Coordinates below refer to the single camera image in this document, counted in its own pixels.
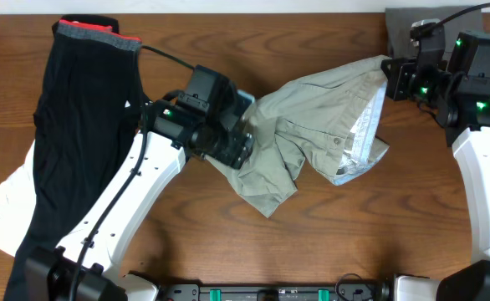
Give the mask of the khaki green shorts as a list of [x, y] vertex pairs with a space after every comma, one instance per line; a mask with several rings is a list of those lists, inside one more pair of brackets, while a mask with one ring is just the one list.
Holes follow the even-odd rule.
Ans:
[[297, 190], [310, 164], [336, 186], [366, 173], [389, 146], [377, 134], [386, 76], [379, 55], [304, 76], [257, 100], [247, 111], [253, 152], [238, 170], [207, 157], [233, 190], [265, 217]]

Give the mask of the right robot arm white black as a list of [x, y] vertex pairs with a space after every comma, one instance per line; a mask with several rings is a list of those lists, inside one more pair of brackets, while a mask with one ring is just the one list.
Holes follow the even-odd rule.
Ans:
[[447, 68], [415, 59], [387, 59], [387, 95], [437, 111], [459, 165], [472, 231], [468, 267], [442, 279], [397, 276], [394, 300], [490, 300], [490, 61], [451, 59]]

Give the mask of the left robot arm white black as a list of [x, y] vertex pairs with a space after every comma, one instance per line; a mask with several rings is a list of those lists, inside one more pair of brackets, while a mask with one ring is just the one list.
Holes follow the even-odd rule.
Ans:
[[146, 101], [143, 128], [96, 203], [53, 251], [38, 248], [25, 276], [31, 300], [155, 300], [157, 284], [120, 275], [130, 242], [190, 155], [237, 169], [252, 150], [244, 115], [255, 99], [242, 90], [220, 95], [177, 90]]

